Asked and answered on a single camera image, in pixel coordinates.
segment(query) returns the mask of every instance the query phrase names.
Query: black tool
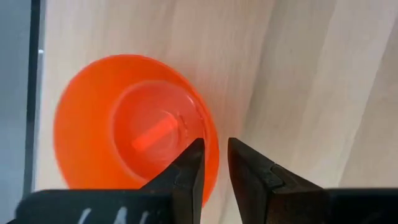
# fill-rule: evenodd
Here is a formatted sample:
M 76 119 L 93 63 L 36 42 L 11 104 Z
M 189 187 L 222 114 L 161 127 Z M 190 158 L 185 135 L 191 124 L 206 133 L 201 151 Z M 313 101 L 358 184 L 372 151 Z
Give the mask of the black tool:
M 34 193 L 10 223 L 199 224 L 204 148 L 195 140 L 139 190 Z M 228 165 L 243 224 L 398 223 L 397 189 L 323 189 L 235 138 L 229 139 Z

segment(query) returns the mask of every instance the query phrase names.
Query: orange plastic cup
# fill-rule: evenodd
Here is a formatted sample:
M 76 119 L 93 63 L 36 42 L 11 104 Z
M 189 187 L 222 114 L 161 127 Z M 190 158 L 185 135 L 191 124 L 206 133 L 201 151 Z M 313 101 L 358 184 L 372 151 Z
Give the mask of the orange plastic cup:
M 219 164 L 210 113 L 178 72 L 139 55 L 88 65 L 55 113 L 55 154 L 71 189 L 139 189 L 196 138 L 205 140 L 205 204 Z

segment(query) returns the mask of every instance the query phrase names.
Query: light wooden table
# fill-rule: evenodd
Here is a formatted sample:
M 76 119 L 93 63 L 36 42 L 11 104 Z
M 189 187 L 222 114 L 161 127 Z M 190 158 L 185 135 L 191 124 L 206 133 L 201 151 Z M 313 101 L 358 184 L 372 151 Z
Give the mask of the light wooden table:
M 66 187 L 52 123 L 68 81 L 111 54 L 184 74 L 220 139 L 203 223 L 240 223 L 229 136 L 322 187 L 398 186 L 398 1 L 48 0 L 36 189 Z

